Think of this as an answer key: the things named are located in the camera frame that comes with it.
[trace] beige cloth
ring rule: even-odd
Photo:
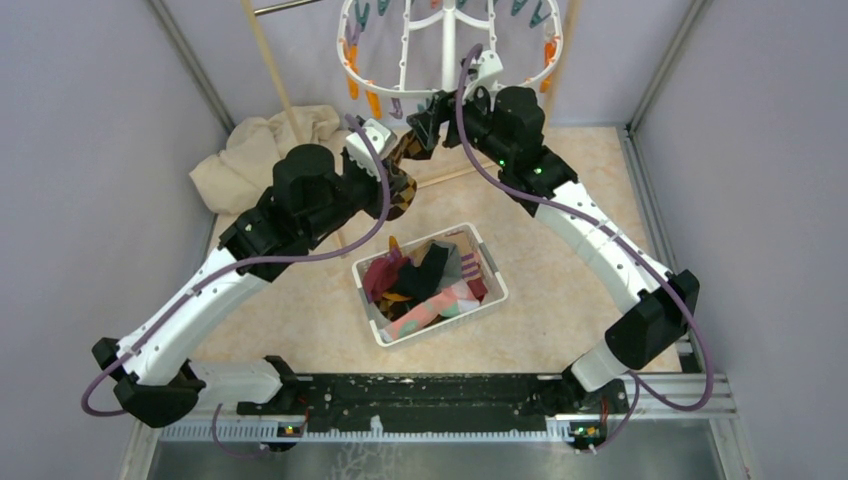
[[[339,128],[339,115],[329,105],[292,110],[300,128],[310,133],[310,143],[326,143]],[[338,139],[336,136],[332,143],[340,143]],[[285,112],[268,120],[250,117],[233,130],[226,149],[200,162],[189,176],[209,210],[238,215],[256,205],[273,182],[274,164],[296,145]]]

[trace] white pole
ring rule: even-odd
[[[442,90],[456,89],[456,0],[443,0]]]

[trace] laundry basket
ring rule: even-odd
[[[388,255],[389,252],[388,250],[386,250],[385,252],[372,255],[368,258],[359,260],[353,264],[353,277],[356,281],[356,288],[359,290],[359,296],[362,300],[363,306],[365,307],[365,315],[368,319],[369,328],[371,329],[371,333],[374,335],[374,340],[377,342],[378,345],[380,345],[381,347],[395,347],[403,343],[409,344],[414,340],[420,340],[436,333],[443,333],[451,328],[455,328],[464,323],[467,323],[472,319],[480,318],[488,313],[495,311],[495,309],[500,307],[501,304],[507,299],[507,297],[509,297],[509,290],[506,287],[506,283],[504,283],[503,277],[498,271],[498,267],[495,264],[492,255],[486,248],[486,244],[480,237],[480,233],[477,232],[477,229],[474,228],[474,225],[470,223],[462,223],[454,227],[442,230],[440,232],[433,233],[432,235],[428,235],[426,237],[419,238],[418,240],[403,244],[400,248],[404,253],[409,252],[432,238],[439,237],[442,235],[451,235],[459,232],[464,232],[468,236],[468,240],[471,243],[471,248],[475,252],[479,252],[480,254],[480,270],[483,277],[483,284],[486,285],[486,289],[488,290],[488,293],[483,299],[483,302],[479,307],[474,310],[471,310],[470,312],[466,312],[451,318],[445,318],[439,323],[436,323],[434,325],[428,325],[415,333],[401,337],[391,342],[386,342],[385,340],[383,340],[379,332],[381,328],[386,327],[391,322],[386,319],[385,316],[383,316],[383,314],[374,304],[368,301],[368,297],[365,294],[365,289],[362,286],[362,279],[365,277],[365,272],[368,271],[368,267],[371,266],[371,262],[373,262],[377,258]]]

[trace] wooden stick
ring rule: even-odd
[[[283,79],[280,77],[280,69],[277,68],[277,63],[274,61],[274,55],[271,53],[271,47],[268,46],[268,39],[265,38],[265,32],[262,26],[259,25],[259,19],[253,13],[253,4],[250,0],[241,0],[241,6],[244,8],[244,14],[247,16],[247,22],[250,24],[250,29],[253,31],[253,36],[256,37],[256,45],[259,46],[259,53],[262,54],[262,60],[265,61],[265,66],[268,67],[268,73],[271,74],[271,81],[274,82],[274,87],[277,89],[277,95],[280,96],[280,101],[283,104],[283,109],[286,116],[289,118],[294,138],[298,145],[307,143],[307,138],[303,135],[303,130],[300,129],[300,124],[294,115],[289,96],[286,93],[286,86],[283,84]]]
[[[565,63],[568,60],[568,52],[571,50],[571,42],[574,39],[574,29],[577,27],[577,16],[580,14],[580,7],[583,5],[583,0],[568,0],[568,7],[565,10],[565,16],[562,17],[562,54],[559,61],[554,67],[554,72],[551,74],[551,88],[545,94],[545,103],[543,110],[545,111],[545,128],[551,119],[556,103],[556,94],[559,91],[559,84],[562,83],[562,71],[565,70]]]
[[[495,164],[492,162],[483,162],[483,168],[494,167]],[[461,177],[463,175],[467,175],[472,172],[476,172],[477,170],[474,168],[474,165],[468,165],[452,172],[444,173],[442,175],[438,175],[433,178],[427,178],[418,182],[418,188],[425,188],[436,185],[437,183],[442,183],[446,180],[450,180],[452,178]]]

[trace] beige surface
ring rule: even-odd
[[[624,158],[613,128],[556,129],[547,145],[581,176],[595,201],[646,247]],[[404,164],[415,177],[467,162],[461,148]],[[231,222],[220,217],[215,241]],[[385,350],[374,341],[353,283],[354,261],[462,222],[486,241],[510,290],[497,312],[428,339]],[[373,220],[360,213],[348,241]],[[324,242],[318,251],[335,249]],[[293,265],[233,312],[198,348],[202,360],[280,355],[297,372],[559,372],[594,346],[620,314],[603,285],[570,247],[479,175],[418,192],[412,208],[345,259]],[[647,371],[679,371],[673,348]]]

